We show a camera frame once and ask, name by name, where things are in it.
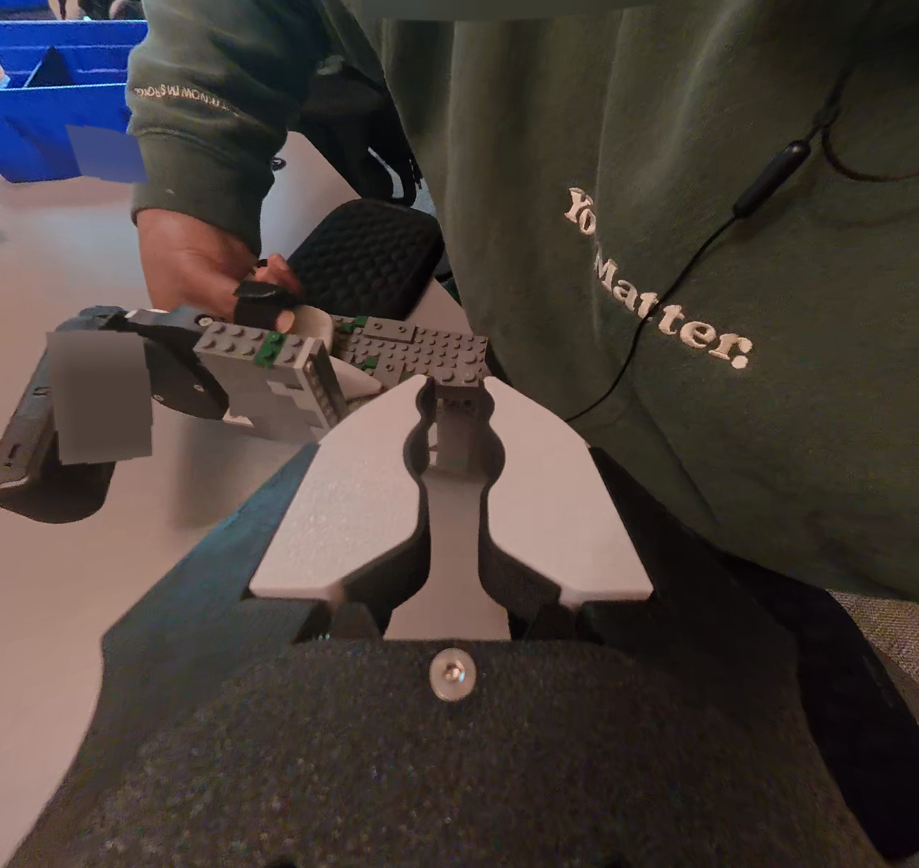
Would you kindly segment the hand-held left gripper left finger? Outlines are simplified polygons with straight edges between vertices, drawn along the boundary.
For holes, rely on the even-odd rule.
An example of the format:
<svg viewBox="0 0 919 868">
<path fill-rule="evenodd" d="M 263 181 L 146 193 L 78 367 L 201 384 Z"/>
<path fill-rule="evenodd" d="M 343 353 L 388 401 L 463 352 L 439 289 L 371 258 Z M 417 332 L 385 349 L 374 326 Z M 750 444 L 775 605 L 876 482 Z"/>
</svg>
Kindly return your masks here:
<svg viewBox="0 0 919 868">
<path fill-rule="evenodd" d="M 425 585 L 433 381 L 412 376 L 335 427 L 249 590 L 257 598 L 401 604 Z"/>
</svg>

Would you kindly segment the dark grey studded baseplate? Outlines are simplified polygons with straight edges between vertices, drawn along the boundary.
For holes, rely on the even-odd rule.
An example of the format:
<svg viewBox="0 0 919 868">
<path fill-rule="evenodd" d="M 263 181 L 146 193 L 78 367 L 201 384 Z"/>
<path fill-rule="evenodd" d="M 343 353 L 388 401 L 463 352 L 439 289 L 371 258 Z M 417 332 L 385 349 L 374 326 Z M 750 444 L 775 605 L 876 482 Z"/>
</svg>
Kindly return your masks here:
<svg viewBox="0 0 919 868">
<path fill-rule="evenodd" d="M 332 316 L 332 356 L 389 390 L 415 375 L 434 381 L 435 423 L 429 442 L 432 465 L 443 471 L 470 468 L 486 364 L 487 338 L 421 327 L 406 320 Z"/>
</svg>

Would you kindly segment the person's right hand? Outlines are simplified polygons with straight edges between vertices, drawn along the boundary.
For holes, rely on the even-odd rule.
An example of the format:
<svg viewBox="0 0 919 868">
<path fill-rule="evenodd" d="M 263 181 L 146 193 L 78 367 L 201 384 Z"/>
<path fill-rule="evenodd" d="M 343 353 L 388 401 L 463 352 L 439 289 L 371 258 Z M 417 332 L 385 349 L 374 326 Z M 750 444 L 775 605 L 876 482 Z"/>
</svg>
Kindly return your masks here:
<svg viewBox="0 0 919 868">
<path fill-rule="evenodd" d="M 231 320 L 236 291 L 246 281 L 271 283 L 305 300 L 303 286 L 280 254 L 259 266 L 245 242 L 197 218 L 162 209 L 139 211 L 135 226 L 154 308 L 190 306 Z"/>
</svg>

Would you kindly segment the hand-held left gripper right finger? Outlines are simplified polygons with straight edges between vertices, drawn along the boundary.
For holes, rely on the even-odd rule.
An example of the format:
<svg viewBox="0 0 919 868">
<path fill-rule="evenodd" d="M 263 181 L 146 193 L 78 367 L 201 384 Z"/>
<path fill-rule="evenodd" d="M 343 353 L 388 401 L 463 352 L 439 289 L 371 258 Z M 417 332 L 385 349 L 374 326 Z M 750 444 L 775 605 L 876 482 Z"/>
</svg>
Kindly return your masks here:
<svg viewBox="0 0 919 868">
<path fill-rule="evenodd" d="M 482 383 L 478 571 L 504 609 L 644 601 L 652 585 L 583 438 L 494 377 Z"/>
</svg>

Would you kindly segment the white desk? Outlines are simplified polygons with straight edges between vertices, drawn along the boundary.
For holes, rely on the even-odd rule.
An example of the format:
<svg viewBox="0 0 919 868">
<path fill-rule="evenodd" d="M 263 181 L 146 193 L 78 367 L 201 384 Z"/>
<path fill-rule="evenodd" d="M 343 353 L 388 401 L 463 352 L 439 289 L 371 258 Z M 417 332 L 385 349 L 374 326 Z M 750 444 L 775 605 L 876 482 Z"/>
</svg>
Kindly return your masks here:
<svg viewBox="0 0 919 868">
<path fill-rule="evenodd" d="M 285 256 L 351 187 L 302 136 L 262 211 L 268 252 Z M 2 180 L 2 433 L 52 331 L 96 304 L 145 306 L 127 185 L 81 178 Z M 45 524 L 2 510 L 2 756 L 52 771 L 75 753 L 101 679 L 100 640 L 202 537 L 268 481 L 296 448 L 153 408 L 153 455 L 119 462 L 88 519 Z M 431 574 L 397 610 L 396 638 L 507 639 L 505 611 L 477 574 L 471 482 L 434 475 Z"/>
</svg>

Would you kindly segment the blue plastic bin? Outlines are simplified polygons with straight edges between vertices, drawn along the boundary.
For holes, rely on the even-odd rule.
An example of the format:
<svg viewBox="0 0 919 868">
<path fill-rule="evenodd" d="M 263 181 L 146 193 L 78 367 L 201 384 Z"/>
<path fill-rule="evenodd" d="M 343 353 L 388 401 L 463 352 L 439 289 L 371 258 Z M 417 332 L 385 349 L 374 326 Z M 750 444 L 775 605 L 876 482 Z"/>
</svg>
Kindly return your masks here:
<svg viewBox="0 0 919 868">
<path fill-rule="evenodd" d="M 142 0 L 1 0 L 1 171 L 13 183 L 144 183 L 128 134 Z"/>
</svg>

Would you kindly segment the black textured case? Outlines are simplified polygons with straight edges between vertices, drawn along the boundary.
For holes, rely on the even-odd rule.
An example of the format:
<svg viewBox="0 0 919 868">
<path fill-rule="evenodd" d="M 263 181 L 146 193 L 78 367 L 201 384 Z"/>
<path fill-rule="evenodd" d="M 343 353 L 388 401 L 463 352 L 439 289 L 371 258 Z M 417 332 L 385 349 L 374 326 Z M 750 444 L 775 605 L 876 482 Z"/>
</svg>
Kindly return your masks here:
<svg viewBox="0 0 919 868">
<path fill-rule="evenodd" d="M 287 262 L 310 306 L 333 316 L 405 320 L 444 252 L 434 217 L 359 199 L 330 212 Z"/>
</svg>

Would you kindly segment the grey fabric chair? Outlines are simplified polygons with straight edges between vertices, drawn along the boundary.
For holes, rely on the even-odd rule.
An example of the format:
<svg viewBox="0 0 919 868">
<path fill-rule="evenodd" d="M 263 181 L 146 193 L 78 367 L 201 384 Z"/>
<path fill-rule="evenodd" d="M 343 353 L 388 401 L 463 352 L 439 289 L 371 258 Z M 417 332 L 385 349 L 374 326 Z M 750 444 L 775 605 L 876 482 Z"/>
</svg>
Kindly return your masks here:
<svg viewBox="0 0 919 868">
<path fill-rule="evenodd" d="M 830 595 L 846 610 L 875 648 L 918 680 L 918 604 L 840 591 Z"/>
</svg>

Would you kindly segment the person's right forearm green sleeve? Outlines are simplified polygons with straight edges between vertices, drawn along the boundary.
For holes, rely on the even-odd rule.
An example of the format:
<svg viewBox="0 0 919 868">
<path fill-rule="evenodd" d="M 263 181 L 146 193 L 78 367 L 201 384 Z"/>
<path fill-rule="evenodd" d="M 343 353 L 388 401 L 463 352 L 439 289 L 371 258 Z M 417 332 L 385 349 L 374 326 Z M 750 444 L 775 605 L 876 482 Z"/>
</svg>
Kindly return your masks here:
<svg viewBox="0 0 919 868">
<path fill-rule="evenodd" d="M 360 0 L 143 0 L 147 34 L 126 94 L 147 180 L 133 213 L 162 209 L 222 229 L 259 253 L 271 161 L 310 82 L 340 56 L 384 87 Z"/>
</svg>

